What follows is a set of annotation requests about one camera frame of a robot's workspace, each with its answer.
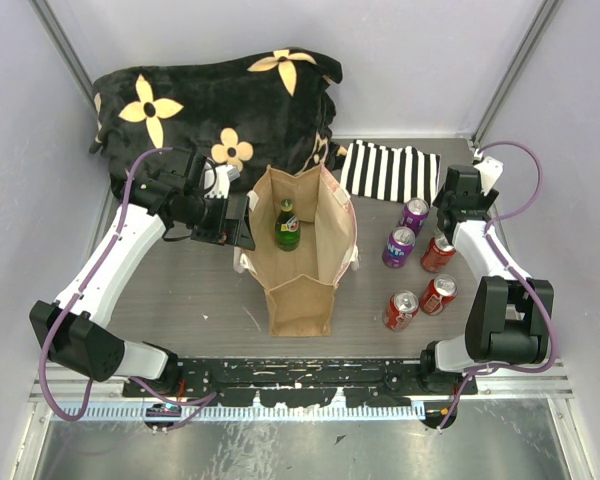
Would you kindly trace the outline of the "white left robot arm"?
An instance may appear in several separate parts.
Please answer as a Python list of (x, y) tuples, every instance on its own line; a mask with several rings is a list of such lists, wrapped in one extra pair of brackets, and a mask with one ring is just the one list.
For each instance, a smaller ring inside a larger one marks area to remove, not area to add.
[(76, 278), (55, 300), (32, 307), (41, 374), (52, 361), (91, 381), (139, 378), (158, 396), (176, 393), (182, 373), (175, 353), (109, 331), (119, 297), (152, 246), (178, 224), (194, 241), (254, 249), (248, 199), (230, 206), (230, 189), (240, 177), (236, 166), (188, 150), (182, 173), (141, 174), (142, 164), (155, 153), (141, 154), (130, 167), (114, 222)]

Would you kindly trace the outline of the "tan canvas tote bag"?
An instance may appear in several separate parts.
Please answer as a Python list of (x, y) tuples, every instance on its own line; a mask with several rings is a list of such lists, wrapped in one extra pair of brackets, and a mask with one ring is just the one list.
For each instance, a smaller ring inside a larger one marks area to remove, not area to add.
[[(233, 266), (264, 290), (269, 334), (331, 334), (335, 293), (349, 268), (358, 267), (357, 219), (349, 193), (324, 166), (298, 176), (268, 167), (247, 194), (253, 251), (236, 247)], [(299, 246), (276, 245), (274, 224), (283, 200), (300, 224)]]

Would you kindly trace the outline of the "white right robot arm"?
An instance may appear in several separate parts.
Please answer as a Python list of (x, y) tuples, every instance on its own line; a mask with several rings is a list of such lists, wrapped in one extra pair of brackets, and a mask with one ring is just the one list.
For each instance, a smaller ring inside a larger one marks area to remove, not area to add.
[(553, 286), (522, 269), (492, 231), (489, 210), (502, 172), (502, 163), (491, 157), (452, 165), (433, 201), (438, 230), (464, 258), (478, 286), (463, 334), (432, 342), (420, 355), (418, 379), (432, 394), (463, 374), (500, 369), (535, 374), (555, 361)]

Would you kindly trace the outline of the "green Perrier glass bottle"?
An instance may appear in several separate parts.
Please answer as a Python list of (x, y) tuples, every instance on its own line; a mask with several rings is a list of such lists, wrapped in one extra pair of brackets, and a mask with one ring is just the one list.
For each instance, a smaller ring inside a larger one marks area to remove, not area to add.
[(294, 213), (292, 200), (284, 199), (275, 223), (276, 244), (281, 250), (290, 252), (299, 246), (300, 236), (300, 224)]

